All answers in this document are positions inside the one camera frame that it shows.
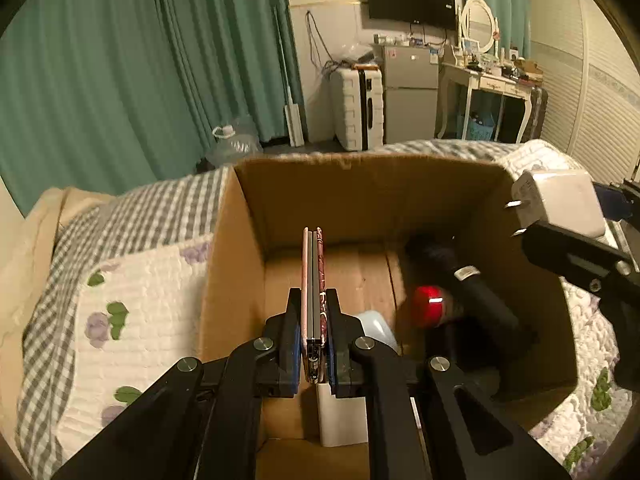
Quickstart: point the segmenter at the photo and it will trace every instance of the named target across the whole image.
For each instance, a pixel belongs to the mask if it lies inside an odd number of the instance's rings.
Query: red object
[[[434,285],[415,289],[412,301],[412,320],[418,328],[432,328],[440,324],[444,311],[444,291]]]

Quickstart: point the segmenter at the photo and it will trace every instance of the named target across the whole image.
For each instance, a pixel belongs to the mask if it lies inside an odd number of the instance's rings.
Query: phone
[[[326,295],[322,229],[305,227],[302,237],[302,304],[300,333],[306,380],[324,381],[326,367]]]

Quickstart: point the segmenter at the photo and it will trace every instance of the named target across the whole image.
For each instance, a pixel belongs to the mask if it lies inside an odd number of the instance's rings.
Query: black microphone
[[[452,247],[420,234],[408,241],[405,250],[419,269],[428,271],[430,283],[446,288],[462,302],[465,313],[478,321],[501,354],[523,354],[535,341],[534,332],[489,288],[478,269],[458,260]]]

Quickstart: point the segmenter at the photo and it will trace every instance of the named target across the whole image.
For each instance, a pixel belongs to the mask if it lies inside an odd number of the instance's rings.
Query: checkered blanket
[[[517,148],[495,142],[414,140],[377,152],[496,160]],[[79,283],[101,261],[213,232],[228,171],[222,168],[139,187],[83,212],[58,232],[47,285],[23,342],[24,383],[16,440],[34,480],[49,479],[63,463],[55,430],[72,389]]]

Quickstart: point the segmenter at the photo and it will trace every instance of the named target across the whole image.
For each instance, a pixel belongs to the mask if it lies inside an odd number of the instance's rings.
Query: blue basket
[[[466,126],[466,140],[492,140],[495,128],[494,118],[489,112],[482,112],[480,117],[484,124],[478,124],[469,117],[469,123]],[[464,124],[464,115],[458,115],[458,128],[456,129],[457,139],[462,139],[462,126]]]

